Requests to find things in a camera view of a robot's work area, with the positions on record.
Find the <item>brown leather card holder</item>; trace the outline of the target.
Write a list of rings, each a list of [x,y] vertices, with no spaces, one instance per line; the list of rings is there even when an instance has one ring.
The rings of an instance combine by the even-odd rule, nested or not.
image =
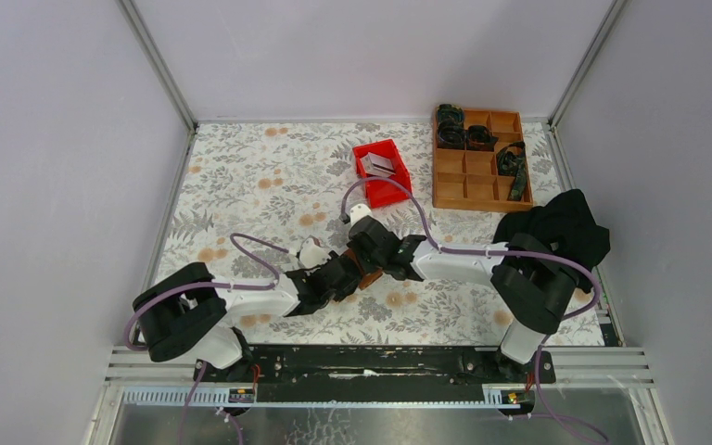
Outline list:
[[[359,273],[360,273],[360,276],[361,276],[361,280],[360,280],[360,282],[359,282],[359,284],[358,284],[358,289],[359,289],[359,290],[365,290],[367,287],[369,287],[369,286],[372,285],[374,282],[376,282],[379,278],[381,278],[381,277],[383,276],[383,274],[384,274],[383,270],[380,269],[380,268],[375,269],[375,270],[372,271],[372,272],[368,272],[368,271],[362,266],[362,264],[360,263],[360,260],[359,260],[358,256],[356,255],[356,253],[355,253],[351,248],[348,248],[348,249],[343,253],[343,255],[346,256],[346,257],[348,257],[348,258],[350,258],[350,259],[356,264],[356,266],[357,266],[357,268],[358,268],[358,270],[359,270]]]

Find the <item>red plastic bin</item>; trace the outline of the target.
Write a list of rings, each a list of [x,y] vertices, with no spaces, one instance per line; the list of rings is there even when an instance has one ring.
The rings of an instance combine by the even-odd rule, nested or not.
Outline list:
[[[356,146],[352,149],[352,153],[356,172],[360,178],[386,178],[400,184],[408,192],[412,191],[410,173],[392,139]],[[363,189],[372,209],[409,199],[396,185],[385,181],[367,182],[363,185]]]

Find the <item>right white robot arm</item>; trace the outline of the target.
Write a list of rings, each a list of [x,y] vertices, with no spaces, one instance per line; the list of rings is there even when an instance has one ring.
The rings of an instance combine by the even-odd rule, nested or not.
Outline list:
[[[445,247],[425,235],[400,238],[372,216],[348,222],[348,246],[368,271],[377,269],[397,281],[492,287],[514,317],[494,358],[496,373],[509,382],[530,371],[543,340],[557,332],[579,283],[573,262],[557,261],[527,234],[484,247]]]

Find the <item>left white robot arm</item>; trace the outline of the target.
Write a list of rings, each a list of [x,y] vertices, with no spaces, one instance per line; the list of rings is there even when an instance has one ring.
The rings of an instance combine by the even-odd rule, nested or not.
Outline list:
[[[193,262],[133,301],[125,344],[146,351],[152,362],[196,358],[237,381],[248,374],[251,360],[236,326],[241,318],[313,314],[354,294],[361,281],[358,263],[337,254],[310,269],[280,273],[273,281],[217,282],[205,263]]]

